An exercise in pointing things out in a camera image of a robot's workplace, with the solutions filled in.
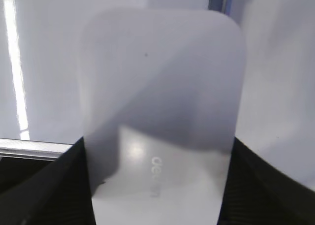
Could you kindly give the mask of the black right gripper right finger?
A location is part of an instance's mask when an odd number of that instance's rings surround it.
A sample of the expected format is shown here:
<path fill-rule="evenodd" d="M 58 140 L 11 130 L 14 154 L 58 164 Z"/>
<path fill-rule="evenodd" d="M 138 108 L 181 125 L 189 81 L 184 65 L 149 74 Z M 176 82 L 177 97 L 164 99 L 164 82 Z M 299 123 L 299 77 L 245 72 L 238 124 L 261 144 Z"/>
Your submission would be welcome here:
<path fill-rule="evenodd" d="M 218 224 L 313 225 L 315 193 L 234 139 Z"/>

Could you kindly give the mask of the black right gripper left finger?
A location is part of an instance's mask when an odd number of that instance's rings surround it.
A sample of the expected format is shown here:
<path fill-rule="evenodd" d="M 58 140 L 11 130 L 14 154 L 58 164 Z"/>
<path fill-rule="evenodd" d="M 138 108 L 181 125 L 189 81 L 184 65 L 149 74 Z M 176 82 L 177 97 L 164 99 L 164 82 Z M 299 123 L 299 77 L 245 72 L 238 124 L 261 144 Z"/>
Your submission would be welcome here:
<path fill-rule="evenodd" d="M 55 161 L 0 160 L 0 223 L 96 223 L 83 139 Z"/>

